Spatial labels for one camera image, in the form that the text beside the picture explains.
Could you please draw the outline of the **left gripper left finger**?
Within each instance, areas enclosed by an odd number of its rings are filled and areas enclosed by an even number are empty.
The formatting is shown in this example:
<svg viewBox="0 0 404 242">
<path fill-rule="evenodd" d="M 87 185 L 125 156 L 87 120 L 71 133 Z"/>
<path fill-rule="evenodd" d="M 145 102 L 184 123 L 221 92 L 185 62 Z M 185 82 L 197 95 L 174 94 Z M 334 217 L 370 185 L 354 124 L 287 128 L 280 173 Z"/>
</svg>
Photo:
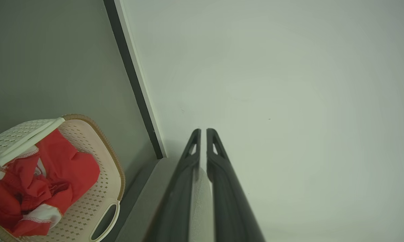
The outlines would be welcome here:
<svg viewBox="0 0 404 242">
<path fill-rule="evenodd" d="M 183 150 L 168 187 L 144 237 L 145 242 L 187 242 L 194 172 L 200 167 L 201 129 L 195 129 Z"/>
</svg>

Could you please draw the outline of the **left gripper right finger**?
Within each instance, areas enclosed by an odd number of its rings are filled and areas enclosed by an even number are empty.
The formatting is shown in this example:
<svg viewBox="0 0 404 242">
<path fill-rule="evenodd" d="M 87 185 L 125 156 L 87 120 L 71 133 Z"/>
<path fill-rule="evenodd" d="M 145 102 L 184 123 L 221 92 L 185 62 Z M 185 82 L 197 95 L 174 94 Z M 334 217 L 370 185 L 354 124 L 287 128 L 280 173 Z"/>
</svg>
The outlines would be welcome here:
<svg viewBox="0 0 404 242">
<path fill-rule="evenodd" d="M 207 129 L 207 174 L 212 183 L 216 242 L 264 242 L 217 131 Z"/>
</svg>

